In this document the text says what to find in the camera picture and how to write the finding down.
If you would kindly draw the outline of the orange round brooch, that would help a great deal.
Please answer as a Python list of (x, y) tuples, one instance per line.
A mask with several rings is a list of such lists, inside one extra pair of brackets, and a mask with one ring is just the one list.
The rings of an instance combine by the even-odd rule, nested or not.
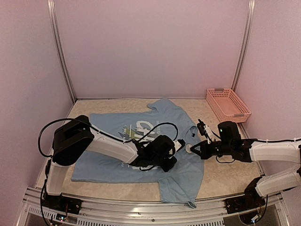
[(186, 152), (187, 153), (192, 153), (191, 148), (192, 148), (192, 145), (191, 144), (187, 144), (186, 147), (185, 147)]

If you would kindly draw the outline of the light blue printed t-shirt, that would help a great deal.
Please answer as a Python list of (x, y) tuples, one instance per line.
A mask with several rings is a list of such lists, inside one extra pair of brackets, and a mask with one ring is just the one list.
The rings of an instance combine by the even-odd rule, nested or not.
[(195, 123), (179, 106), (168, 99), (148, 104), (143, 113), (90, 114), (91, 123), (138, 148), (138, 158), (124, 162), (96, 153), (84, 152), (76, 162), (72, 181), (98, 183), (159, 184), (162, 202), (185, 203), (195, 208), (204, 162), (185, 148), (167, 150), (168, 142), (181, 139), (185, 147), (200, 140)]

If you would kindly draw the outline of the pink plastic basket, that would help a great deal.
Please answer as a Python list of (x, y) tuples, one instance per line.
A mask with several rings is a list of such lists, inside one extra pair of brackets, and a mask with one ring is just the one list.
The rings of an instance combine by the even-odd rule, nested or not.
[(232, 89), (207, 89), (206, 101), (219, 122), (243, 123), (251, 115), (251, 111)]

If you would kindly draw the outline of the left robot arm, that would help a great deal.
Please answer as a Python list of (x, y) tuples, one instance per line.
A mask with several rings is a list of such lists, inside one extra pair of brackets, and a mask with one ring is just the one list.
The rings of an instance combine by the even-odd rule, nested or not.
[(104, 154), (141, 170), (161, 167), (167, 172), (177, 162), (175, 154), (185, 144), (183, 140), (166, 135), (159, 135), (152, 141), (143, 137), (122, 140), (92, 125), (85, 115), (65, 118), (64, 121), (66, 124), (54, 132), (53, 153), (47, 156), (50, 160), (46, 168), (47, 201), (57, 210), (66, 205), (61, 193), (68, 168), (85, 151)]

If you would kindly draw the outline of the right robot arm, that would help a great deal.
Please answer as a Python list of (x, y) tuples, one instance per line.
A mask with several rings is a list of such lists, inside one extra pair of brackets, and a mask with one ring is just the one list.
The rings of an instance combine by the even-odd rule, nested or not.
[(301, 140), (300, 138), (284, 140), (242, 139), (235, 122), (224, 121), (218, 124), (219, 134), (199, 121), (197, 128), (206, 138), (189, 148), (190, 152), (202, 160), (212, 156), (231, 156), (240, 162), (287, 161), (295, 163), (294, 167), (270, 176), (255, 178), (245, 189), (240, 204), (245, 209), (252, 208), (259, 199), (270, 193), (295, 188), (301, 185)]

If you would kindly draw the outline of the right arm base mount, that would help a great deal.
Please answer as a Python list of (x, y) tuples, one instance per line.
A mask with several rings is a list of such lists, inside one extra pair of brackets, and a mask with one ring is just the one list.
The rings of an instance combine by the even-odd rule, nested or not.
[(228, 214), (251, 210), (264, 206), (265, 200), (261, 197), (257, 199), (247, 198), (245, 195), (234, 198), (228, 198), (225, 200), (225, 205)]

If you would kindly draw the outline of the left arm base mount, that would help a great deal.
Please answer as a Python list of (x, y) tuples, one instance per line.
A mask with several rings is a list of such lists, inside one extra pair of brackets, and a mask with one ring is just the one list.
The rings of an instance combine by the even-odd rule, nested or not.
[(52, 210), (78, 215), (81, 209), (82, 200), (65, 196), (47, 195), (42, 198), (41, 203), (43, 207)]

